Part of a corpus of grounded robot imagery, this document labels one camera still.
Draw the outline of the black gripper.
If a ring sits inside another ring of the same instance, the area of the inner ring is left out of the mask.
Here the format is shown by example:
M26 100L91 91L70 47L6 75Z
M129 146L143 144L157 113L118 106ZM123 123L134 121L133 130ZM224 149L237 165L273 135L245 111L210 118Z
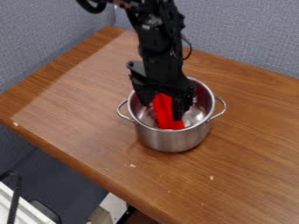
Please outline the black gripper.
M185 57L171 52L154 58L145 57L143 61L127 62L130 79L139 101L147 106L158 93L173 97L173 119L183 119L185 113L193 106L196 86L183 73Z

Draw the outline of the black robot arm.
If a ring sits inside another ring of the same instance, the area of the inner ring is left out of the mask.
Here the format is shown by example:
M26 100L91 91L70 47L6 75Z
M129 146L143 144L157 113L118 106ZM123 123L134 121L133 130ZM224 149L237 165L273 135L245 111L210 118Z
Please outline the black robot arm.
M75 0L91 14L99 14L109 4L126 11L135 29L142 59L130 61L130 79L143 105L159 94L171 98L173 119L179 121L193 105L196 86L183 73L185 15L174 0Z

